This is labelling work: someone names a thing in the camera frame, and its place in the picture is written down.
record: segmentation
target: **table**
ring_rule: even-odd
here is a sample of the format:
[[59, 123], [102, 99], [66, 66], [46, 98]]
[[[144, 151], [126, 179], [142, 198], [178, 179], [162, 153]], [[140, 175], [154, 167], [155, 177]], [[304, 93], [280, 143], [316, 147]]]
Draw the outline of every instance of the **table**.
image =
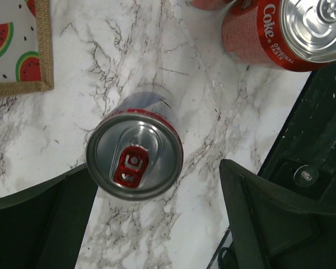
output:
[[51, 13], [55, 89], [0, 99], [0, 197], [82, 164], [122, 98], [162, 85], [179, 106], [181, 176], [140, 203], [99, 189], [76, 268], [206, 268], [228, 227], [220, 160], [257, 172], [309, 74], [234, 63], [222, 13], [181, 0], [52, 0]]

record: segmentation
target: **red can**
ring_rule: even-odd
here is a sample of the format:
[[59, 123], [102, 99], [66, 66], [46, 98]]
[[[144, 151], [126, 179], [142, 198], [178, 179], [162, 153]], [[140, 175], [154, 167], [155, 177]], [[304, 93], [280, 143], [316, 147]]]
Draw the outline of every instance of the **red can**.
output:
[[219, 10], [231, 1], [232, 0], [188, 0], [187, 2], [200, 10]]
[[86, 150], [93, 180], [115, 197], [143, 201], [166, 192], [183, 167], [178, 117], [170, 92], [143, 85], [110, 112]]
[[222, 24], [236, 62], [304, 72], [336, 60], [336, 8], [328, 0], [238, 0]]

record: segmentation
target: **watermelon slice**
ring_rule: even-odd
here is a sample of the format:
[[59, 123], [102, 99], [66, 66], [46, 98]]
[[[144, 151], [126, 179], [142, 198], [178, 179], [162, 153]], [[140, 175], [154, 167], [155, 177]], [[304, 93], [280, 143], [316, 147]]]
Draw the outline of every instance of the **watermelon slice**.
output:
[[36, 18], [35, 0], [25, 0], [27, 7]]
[[40, 81], [40, 59], [37, 52], [26, 52], [16, 63], [16, 81]]
[[13, 36], [13, 23], [0, 24], [0, 57], [4, 55], [10, 46]]

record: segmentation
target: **coke can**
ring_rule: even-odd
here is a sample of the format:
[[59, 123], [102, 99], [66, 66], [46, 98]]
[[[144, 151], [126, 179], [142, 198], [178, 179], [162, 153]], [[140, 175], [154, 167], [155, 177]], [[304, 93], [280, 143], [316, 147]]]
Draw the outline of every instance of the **coke can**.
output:
[[187, 3], [200, 10], [219, 10], [232, 0], [187, 0]]
[[94, 181], [115, 197], [141, 201], [167, 191], [183, 165], [172, 95], [146, 85], [125, 98], [94, 130], [86, 149]]
[[237, 62], [312, 71], [336, 60], [336, 0], [238, 0], [221, 35]]

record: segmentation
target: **burlap frame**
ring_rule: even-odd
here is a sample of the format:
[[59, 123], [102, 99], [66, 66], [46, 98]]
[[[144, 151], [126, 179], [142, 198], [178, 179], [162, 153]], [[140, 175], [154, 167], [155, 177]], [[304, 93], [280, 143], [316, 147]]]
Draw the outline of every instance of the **burlap frame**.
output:
[[49, 0], [35, 0], [41, 81], [0, 83], [0, 97], [48, 91], [54, 86]]

